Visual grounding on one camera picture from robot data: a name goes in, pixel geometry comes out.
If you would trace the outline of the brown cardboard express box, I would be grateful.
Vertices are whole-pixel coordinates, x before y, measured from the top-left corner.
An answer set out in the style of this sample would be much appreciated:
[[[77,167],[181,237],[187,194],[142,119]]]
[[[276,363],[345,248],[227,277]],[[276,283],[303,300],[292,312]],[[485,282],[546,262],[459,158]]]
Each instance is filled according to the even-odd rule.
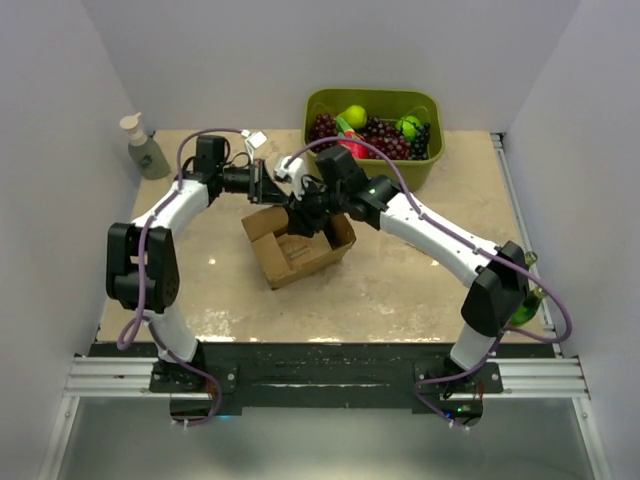
[[[345,215],[329,219],[311,238],[290,234],[284,208],[271,206],[242,219],[256,260],[272,290],[281,289],[340,261],[356,242]]]

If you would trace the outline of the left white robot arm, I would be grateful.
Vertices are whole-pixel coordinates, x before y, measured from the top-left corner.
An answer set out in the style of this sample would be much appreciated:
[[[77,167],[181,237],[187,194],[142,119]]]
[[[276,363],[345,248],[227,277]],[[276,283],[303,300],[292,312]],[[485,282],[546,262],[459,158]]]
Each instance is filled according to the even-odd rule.
[[[207,368],[194,359],[198,340],[175,306],[180,289],[175,240],[223,193],[243,194],[253,204],[286,201],[265,162],[254,157],[266,135],[240,132],[244,138],[241,154],[247,163],[236,166],[222,132],[208,129],[189,135],[196,140],[195,153],[178,160],[178,174],[168,192],[143,215],[129,223],[115,223],[108,230],[107,295],[134,313],[117,346],[129,348],[141,325],[147,324],[159,357],[176,363],[171,378],[185,392],[196,392],[205,385]]]

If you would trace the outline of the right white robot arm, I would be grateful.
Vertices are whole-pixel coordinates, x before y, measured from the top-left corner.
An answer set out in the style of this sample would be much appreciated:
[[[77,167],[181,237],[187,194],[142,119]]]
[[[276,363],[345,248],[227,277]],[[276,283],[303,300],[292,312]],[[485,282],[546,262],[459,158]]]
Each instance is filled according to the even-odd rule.
[[[322,151],[316,159],[322,183],[316,185],[305,162],[291,156],[275,167],[277,181],[288,183],[289,230],[310,236],[335,214],[396,236],[436,260],[468,289],[464,320],[445,369],[448,386],[469,392],[481,380],[479,364],[525,300],[528,268],[523,249],[484,240],[446,220],[405,193],[394,179],[368,176],[344,146]]]

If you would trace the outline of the dark red grape bunch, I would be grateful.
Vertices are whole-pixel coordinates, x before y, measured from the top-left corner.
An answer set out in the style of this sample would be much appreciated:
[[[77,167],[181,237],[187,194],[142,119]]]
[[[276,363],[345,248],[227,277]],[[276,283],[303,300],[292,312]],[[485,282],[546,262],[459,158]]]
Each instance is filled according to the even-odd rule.
[[[308,142],[314,142],[338,134],[336,119],[329,113],[318,114],[308,133]]]

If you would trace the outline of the pink dragon fruit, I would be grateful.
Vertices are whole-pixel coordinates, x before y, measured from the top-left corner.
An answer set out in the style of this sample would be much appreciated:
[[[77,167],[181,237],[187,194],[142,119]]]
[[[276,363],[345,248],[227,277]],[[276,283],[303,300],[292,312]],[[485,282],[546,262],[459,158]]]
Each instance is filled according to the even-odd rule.
[[[339,144],[345,146],[355,159],[367,159],[369,155],[368,148],[360,143],[354,143],[354,140],[363,142],[364,138],[340,115],[336,117],[335,121],[338,136],[341,138]]]

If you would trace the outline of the green pear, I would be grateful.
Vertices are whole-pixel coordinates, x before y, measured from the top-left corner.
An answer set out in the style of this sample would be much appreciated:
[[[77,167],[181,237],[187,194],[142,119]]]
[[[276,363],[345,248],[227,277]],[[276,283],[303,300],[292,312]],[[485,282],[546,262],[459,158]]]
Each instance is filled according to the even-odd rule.
[[[353,128],[364,128],[368,121],[368,114],[364,107],[360,105],[351,105],[343,113],[343,119]]]

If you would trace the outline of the black grape bunch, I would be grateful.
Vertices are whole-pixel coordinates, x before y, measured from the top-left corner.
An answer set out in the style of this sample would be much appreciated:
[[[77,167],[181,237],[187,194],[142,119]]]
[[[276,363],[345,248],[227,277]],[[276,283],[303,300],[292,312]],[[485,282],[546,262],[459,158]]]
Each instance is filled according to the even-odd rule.
[[[429,142],[431,138],[431,126],[429,123],[416,124],[411,123],[414,129],[413,139],[411,140],[410,160],[427,160],[429,158]]]

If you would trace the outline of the grey pump soap bottle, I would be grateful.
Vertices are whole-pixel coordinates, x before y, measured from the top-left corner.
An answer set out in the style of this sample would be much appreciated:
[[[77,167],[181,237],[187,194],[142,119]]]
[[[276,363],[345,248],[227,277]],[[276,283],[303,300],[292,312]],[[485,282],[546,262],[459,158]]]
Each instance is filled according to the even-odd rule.
[[[160,146],[149,136],[140,120],[141,113],[124,116],[119,126],[129,139],[128,153],[141,175],[147,180],[159,180],[171,173],[171,168]]]

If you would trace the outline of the green round fruit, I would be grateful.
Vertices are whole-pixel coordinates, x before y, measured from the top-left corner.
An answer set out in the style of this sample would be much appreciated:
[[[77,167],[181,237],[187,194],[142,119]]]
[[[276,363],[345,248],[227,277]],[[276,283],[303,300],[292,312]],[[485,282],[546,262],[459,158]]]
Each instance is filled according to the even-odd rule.
[[[395,124],[395,128],[409,142],[413,142],[422,127],[422,122],[415,116],[401,117]]]

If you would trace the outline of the green plastic tub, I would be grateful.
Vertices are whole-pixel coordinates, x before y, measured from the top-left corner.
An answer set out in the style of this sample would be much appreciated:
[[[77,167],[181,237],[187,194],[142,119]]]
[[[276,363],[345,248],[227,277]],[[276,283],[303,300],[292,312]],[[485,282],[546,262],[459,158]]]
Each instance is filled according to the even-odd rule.
[[[303,139],[340,135],[364,140],[389,157],[408,187],[418,190],[444,152],[437,102],[425,93],[366,88],[324,88],[306,104]]]

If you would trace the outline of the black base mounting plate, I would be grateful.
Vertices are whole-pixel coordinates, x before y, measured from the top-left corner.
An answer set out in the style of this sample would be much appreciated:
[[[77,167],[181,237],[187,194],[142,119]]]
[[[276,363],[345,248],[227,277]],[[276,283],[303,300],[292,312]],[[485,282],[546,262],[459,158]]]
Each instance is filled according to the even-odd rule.
[[[497,364],[456,378],[444,345],[203,343],[189,369],[166,361],[152,367],[150,390],[172,395],[174,419],[254,408],[409,409],[466,426],[479,421],[483,401],[503,390]]]

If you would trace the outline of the green glass bottle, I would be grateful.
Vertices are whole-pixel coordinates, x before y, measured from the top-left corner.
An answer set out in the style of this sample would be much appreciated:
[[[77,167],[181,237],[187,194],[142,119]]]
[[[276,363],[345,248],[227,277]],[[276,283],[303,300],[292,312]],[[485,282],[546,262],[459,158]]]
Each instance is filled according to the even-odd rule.
[[[525,264],[527,267],[533,266],[538,261],[538,255],[533,251],[525,253]]]
[[[509,325],[520,327],[528,323],[535,317],[545,297],[546,292],[542,288],[534,287],[531,289],[519,309],[511,317]]]

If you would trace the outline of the aluminium frame rail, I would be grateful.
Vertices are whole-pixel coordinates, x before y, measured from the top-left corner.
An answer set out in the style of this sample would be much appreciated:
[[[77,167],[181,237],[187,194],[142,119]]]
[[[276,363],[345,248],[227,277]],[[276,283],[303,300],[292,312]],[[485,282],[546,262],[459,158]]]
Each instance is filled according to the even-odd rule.
[[[90,357],[73,359],[67,376],[53,432],[40,467],[39,479],[56,479],[61,471],[65,450],[82,398],[168,398],[206,401],[201,392],[160,392],[153,382],[151,357]],[[588,388],[577,358],[497,358],[489,365],[498,372],[494,383],[502,383],[495,398],[570,399],[578,421],[587,456],[596,479],[610,479],[611,468],[604,444],[591,419]]]

